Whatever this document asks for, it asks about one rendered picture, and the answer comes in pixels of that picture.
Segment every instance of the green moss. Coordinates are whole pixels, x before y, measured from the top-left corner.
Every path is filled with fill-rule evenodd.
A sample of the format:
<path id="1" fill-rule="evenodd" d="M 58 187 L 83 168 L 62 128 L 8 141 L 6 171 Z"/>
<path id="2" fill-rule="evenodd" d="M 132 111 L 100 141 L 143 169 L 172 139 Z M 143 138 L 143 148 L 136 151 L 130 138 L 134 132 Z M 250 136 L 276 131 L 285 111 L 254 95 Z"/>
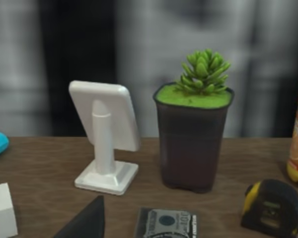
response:
<path id="1" fill-rule="evenodd" d="M 223 91 L 218 94 L 206 96 L 184 94 L 176 89 L 176 85 L 166 85 L 157 94 L 156 99 L 162 103 L 199 107 L 199 108 L 219 108 L 229 104 L 231 94 Z"/>

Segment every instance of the green succulent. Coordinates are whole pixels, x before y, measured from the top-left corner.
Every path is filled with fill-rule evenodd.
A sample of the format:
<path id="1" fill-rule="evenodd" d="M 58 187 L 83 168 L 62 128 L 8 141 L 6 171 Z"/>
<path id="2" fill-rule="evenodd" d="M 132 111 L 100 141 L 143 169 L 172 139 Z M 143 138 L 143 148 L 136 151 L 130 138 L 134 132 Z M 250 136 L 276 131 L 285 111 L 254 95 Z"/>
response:
<path id="1" fill-rule="evenodd" d="M 230 67 L 223 57 L 211 49 L 196 51 L 188 55 L 191 66 L 182 63 L 184 72 L 176 81 L 177 89 L 195 95 L 209 95 L 224 91 L 227 74 L 223 73 Z"/>

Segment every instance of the plant pot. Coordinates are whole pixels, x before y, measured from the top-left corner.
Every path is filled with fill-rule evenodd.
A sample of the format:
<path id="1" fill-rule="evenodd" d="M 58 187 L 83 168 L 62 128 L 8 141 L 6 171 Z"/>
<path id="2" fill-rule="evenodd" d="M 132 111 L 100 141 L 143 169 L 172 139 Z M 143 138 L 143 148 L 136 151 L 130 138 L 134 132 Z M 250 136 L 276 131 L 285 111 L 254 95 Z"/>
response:
<path id="1" fill-rule="evenodd" d="M 204 193 L 212 190 L 228 105 L 204 109 L 165 104 L 156 99 L 163 183 L 171 188 Z"/>

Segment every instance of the white stand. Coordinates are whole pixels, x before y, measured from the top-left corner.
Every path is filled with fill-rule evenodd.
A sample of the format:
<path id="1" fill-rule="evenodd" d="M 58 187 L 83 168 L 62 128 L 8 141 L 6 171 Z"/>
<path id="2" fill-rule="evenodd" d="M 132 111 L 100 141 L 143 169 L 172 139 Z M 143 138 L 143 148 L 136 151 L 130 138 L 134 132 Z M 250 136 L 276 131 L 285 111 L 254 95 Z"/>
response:
<path id="1" fill-rule="evenodd" d="M 0 184 L 0 238 L 14 237 L 18 234 L 14 208 L 7 183 Z"/>
<path id="2" fill-rule="evenodd" d="M 123 195 L 138 171 L 137 164 L 115 161 L 111 114 L 101 101 L 92 110 L 95 159 L 75 180 L 78 188 Z"/>

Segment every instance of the white cube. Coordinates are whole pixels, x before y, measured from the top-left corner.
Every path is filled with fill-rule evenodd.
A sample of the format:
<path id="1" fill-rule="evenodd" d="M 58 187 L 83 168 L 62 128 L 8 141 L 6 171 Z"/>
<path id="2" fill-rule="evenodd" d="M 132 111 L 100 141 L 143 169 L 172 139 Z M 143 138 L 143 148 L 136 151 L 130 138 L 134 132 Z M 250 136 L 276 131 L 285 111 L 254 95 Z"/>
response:
<path id="1" fill-rule="evenodd" d="M 18 234 L 15 214 L 7 183 L 0 184 L 0 238 L 9 238 Z"/>

